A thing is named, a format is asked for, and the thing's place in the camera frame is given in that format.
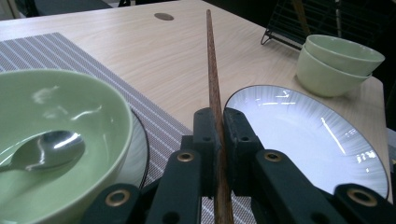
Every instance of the wooden tabletop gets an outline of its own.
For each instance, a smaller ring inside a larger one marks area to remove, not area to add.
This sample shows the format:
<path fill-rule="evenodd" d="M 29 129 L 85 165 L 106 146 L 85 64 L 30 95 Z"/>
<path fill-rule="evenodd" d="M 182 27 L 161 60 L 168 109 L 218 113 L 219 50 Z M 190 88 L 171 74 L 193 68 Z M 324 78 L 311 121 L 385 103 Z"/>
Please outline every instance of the wooden tabletop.
<path fill-rule="evenodd" d="M 251 85 L 300 91 L 355 126 L 372 144 L 389 175 L 383 87 L 378 79 L 370 77 L 342 97 L 312 95 L 295 77 L 298 50 L 275 41 L 262 46 L 263 27 L 208 3 L 186 0 L 0 21 L 0 40 L 61 33 L 192 129 L 193 113 L 209 107 L 207 9 L 212 11 L 222 106 L 234 92 Z M 175 19 L 162 21 L 155 13 L 168 13 Z"/>

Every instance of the dish rack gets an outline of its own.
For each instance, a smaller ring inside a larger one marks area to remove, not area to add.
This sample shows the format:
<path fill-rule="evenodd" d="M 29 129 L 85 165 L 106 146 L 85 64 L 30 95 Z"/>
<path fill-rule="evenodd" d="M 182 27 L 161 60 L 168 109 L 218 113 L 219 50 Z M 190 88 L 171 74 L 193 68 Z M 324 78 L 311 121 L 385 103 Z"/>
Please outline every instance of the dish rack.
<path fill-rule="evenodd" d="M 300 49 L 308 35 L 331 35 L 371 47 L 395 18 L 392 0 L 278 0 L 262 44 Z"/>

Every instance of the placemat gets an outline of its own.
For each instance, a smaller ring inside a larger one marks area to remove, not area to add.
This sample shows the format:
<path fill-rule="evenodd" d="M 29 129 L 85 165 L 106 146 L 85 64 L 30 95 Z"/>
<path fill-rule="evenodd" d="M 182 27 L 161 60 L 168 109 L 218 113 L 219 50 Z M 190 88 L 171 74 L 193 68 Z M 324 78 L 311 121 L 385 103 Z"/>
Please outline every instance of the placemat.
<path fill-rule="evenodd" d="M 87 52 L 59 33 L 0 42 L 0 72 L 53 68 L 76 71 L 102 79 L 117 89 L 142 122 L 149 144 L 145 185 L 161 177 L 167 159 L 179 150 L 182 135 L 192 131 L 131 87 Z M 233 196 L 235 223 L 254 223 L 249 198 Z M 203 198 L 202 223 L 213 223 L 213 202 Z"/>

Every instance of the bowl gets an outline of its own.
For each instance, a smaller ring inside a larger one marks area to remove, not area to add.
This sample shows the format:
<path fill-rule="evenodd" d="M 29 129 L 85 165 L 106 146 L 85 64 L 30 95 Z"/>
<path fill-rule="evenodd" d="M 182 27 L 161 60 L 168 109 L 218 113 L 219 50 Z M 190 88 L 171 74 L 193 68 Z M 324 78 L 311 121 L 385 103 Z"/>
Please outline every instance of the bowl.
<path fill-rule="evenodd" d="M 337 70 L 312 56 L 303 45 L 297 61 L 297 79 L 308 91 L 318 96 L 340 96 L 369 78 Z"/>
<path fill-rule="evenodd" d="M 380 52 L 329 35 L 309 35 L 306 50 L 327 65 L 355 76 L 368 76 L 385 60 Z"/>
<path fill-rule="evenodd" d="M 0 174 L 0 223 L 73 223 L 117 177 L 128 152 L 133 117 L 105 82 L 62 70 L 0 74 L 0 163 L 47 131 L 80 133 L 86 149 L 72 167 Z"/>

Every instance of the spoon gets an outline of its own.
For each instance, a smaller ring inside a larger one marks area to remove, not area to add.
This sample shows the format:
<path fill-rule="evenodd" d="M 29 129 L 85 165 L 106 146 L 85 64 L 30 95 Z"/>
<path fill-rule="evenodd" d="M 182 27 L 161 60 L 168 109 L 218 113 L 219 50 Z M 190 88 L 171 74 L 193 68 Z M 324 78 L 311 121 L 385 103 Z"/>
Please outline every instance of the spoon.
<path fill-rule="evenodd" d="M 57 168 L 78 160 L 84 150 L 84 140 L 78 133 L 42 133 L 24 143 L 14 153 L 9 164 L 0 166 L 0 173 L 8 170 L 41 171 Z"/>

